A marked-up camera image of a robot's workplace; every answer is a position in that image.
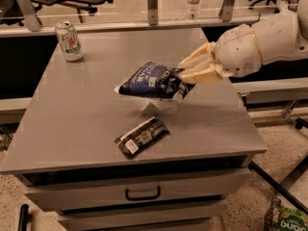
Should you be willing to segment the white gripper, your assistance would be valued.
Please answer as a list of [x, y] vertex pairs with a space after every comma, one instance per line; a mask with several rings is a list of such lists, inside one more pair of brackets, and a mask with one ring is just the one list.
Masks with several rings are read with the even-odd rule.
[[[218, 64], [197, 69], [195, 66], [214, 59]], [[179, 65], [179, 78], [187, 84], [213, 84], [228, 77], [242, 78], [261, 68], [261, 57], [250, 26], [243, 24], [224, 32], [216, 43], [206, 42]]]

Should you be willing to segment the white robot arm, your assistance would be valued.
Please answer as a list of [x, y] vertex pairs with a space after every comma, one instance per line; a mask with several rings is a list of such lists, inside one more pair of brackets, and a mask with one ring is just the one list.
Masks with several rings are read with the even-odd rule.
[[188, 83], [215, 83], [226, 77], [242, 78], [266, 64], [308, 58], [308, 0], [298, 0], [297, 9], [288, 3], [264, 20], [242, 24], [206, 42], [178, 65], [179, 78]]

